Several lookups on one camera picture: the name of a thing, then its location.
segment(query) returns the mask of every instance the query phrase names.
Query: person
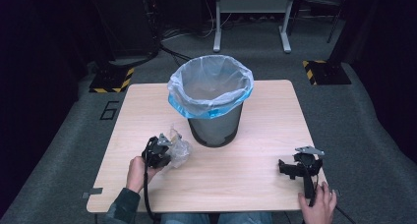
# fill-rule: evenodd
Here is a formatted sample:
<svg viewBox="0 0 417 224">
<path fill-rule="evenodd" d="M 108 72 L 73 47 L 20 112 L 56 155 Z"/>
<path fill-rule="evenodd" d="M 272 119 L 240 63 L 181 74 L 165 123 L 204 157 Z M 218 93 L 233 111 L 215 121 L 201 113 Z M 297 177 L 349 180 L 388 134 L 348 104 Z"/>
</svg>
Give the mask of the person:
<svg viewBox="0 0 417 224">
<path fill-rule="evenodd" d="M 145 162 L 137 156 L 130 161 L 126 187 L 110 205 L 105 217 L 106 224 L 130 224 L 135 220 L 141 197 L 139 192 L 144 187 Z M 149 182 L 162 168 L 148 168 Z M 309 206 L 303 194 L 298 194 L 301 211 L 306 224 L 330 224 L 337 204 L 337 197 L 333 195 L 326 182 L 316 190 L 316 201 Z M 161 215 L 162 224 L 209 224 L 209 216 L 201 213 L 166 213 Z M 270 224 L 270 212 L 239 212 L 221 213 L 218 223 L 239 224 Z"/>
</svg>

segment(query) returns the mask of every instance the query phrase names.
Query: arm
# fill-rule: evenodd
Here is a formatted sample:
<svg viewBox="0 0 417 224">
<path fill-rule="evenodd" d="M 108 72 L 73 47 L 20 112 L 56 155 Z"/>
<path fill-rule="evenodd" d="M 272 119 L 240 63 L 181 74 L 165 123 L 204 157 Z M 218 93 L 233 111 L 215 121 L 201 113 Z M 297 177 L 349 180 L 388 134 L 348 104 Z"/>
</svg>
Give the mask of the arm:
<svg viewBox="0 0 417 224">
<path fill-rule="evenodd" d="M 126 188 L 123 188 L 119 196 L 110 205 L 104 217 L 104 223 L 128 224 L 134 220 L 141 199 L 139 192 L 144 187 L 145 166 L 142 157 L 135 157 L 131 160 Z M 160 170 L 148 168 L 149 182 Z"/>
<path fill-rule="evenodd" d="M 333 221 L 337 196 L 329 191 L 326 182 L 323 182 L 322 186 L 317 186 L 316 201 L 312 207 L 307 204 L 306 198 L 301 193 L 298 194 L 298 201 L 306 224 L 331 224 Z"/>
</svg>

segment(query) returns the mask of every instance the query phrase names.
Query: hand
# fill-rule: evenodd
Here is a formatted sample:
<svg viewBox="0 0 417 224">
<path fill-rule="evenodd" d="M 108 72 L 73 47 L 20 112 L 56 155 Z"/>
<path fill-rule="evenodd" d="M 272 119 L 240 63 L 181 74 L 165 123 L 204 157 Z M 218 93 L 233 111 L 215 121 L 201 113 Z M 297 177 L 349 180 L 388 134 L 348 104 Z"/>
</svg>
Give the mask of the hand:
<svg viewBox="0 0 417 224">
<path fill-rule="evenodd" d="M 307 204 L 303 194 L 298 194 L 301 211 L 303 212 L 306 224 L 331 224 L 333 212 L 337 204 L 337 196 L 328 190 L 328 184 L 318 185 L 316 190 L 316 201 L 312 207 Z"/>
<path fill-rule="evenodd" d="M 133 158 L 129 165 L 128 178 L 126 182 L 126 188 L 133 192 L 140 192 L 144 187 L 144 174 L 145 174 L 145 162 L 142 157 L 137 156 Z M 162 170 L 162 168 L 153 169 L 148 168 L 148 183 L 152 180 L 153 176 Z"/>
</svg>

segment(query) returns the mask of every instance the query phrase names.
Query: trash bag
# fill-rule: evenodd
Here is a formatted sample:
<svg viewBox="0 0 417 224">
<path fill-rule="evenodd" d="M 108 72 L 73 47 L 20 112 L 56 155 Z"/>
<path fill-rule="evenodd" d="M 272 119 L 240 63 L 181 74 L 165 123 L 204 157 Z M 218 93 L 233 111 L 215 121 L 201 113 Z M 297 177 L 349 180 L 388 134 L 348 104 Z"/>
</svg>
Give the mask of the trash bag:
<svg viewBox="0 0 417 224">
<path fill-rule="evenodd" d="M 232 57 L 209 55 L 182 65 L 168 83 L 168 101 L 188 119 L 227 114 L 251 95 L 252 72 Z"/>
</svg>

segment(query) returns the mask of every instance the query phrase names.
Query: gray carpet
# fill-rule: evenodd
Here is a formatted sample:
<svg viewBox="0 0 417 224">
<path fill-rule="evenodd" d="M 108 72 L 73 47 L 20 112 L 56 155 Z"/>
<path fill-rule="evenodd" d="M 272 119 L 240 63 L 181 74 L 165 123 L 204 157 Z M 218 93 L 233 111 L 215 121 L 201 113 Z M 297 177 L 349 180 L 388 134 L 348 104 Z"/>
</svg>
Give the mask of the gray carpet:
<svg viewBox="0 0 417 224">
<path fill-rule="evenodd" d="M 277 23 L 235 26 L 223 31 L 220 54 L 242 62 L 253 71 L 255 80 L 293 82 L 313 142 L 327 154 L 324 169 L 328 182 L 342 193 L 338 205 L 353 220 L 417 223 L 417 166 L 398 150 L 380 125 L 372 101 L 354 71 L 343 65 L 352 84 L 312 86 L 302 66 L 303 60 L 328 58 L 341 25 L 332 43 L 327 44 L 329 23 L 299 21 L 290 36 L 290 54 L 282 51 Z M 206 38 L 190 34 L 163 44 L 198 57 L 213 54 L 213 39 L 213 33 Z M 177 68 L 169 54 L 160 52 L 136 68 L 131 84 L 167 83 Z M 92 79 L 93 74 L 80 81 L 80 100 L 1 224 L 94 222 L 94 216 L 86 210 L 88 200 L 81 195 L 94 183 L 116 122 L 99 118 L 110 100 L 119 101 L 113 104 L 119 110 L 125 92 L 88 93 Z M 273 223 L 301 221 L 299 211 L 273 214 Z M 141 213 L 136 223 L 151 221 Z M 336 211 L 334 223 L 350 222 Z"/>
</svg>

